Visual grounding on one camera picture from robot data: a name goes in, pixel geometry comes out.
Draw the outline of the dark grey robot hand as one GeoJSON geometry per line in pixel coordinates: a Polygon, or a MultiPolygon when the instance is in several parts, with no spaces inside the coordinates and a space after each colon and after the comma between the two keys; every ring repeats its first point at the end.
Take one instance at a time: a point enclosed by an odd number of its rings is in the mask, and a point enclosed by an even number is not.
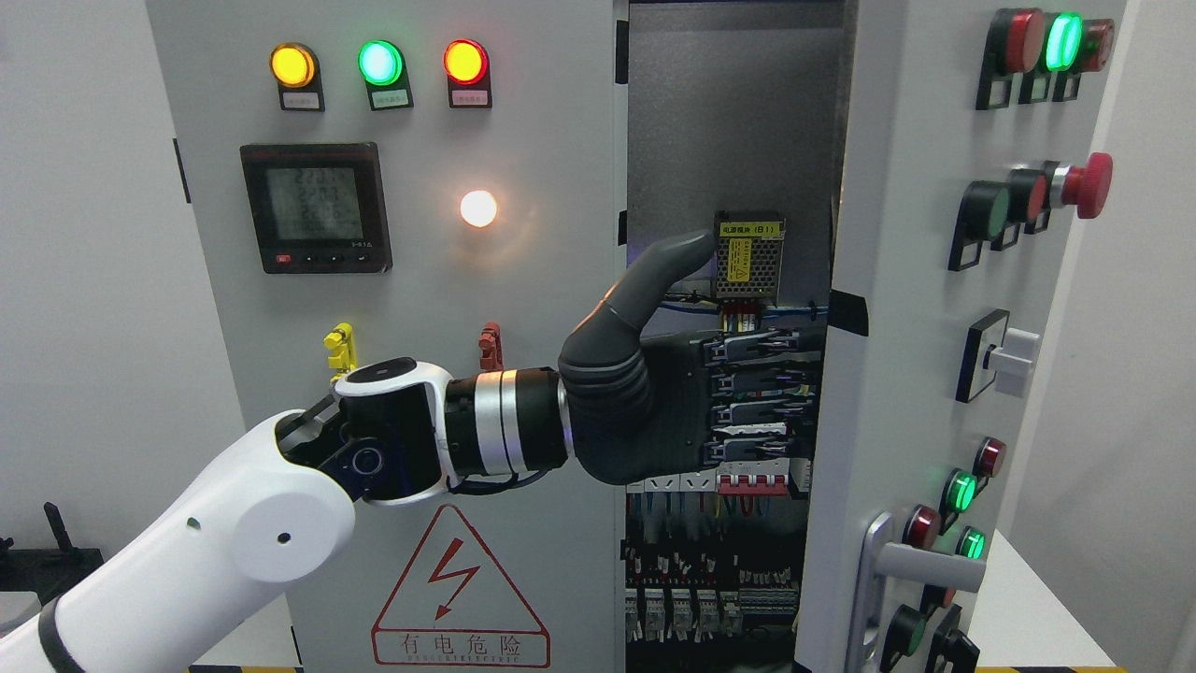
{"type": "Polygon", "coordinates": [[[812,454],[824,329],[642,336],[670,287],[714,251],[700,231],[652,244],[565,339],[557,371],[574,452],[596,479],[812,454]]]}

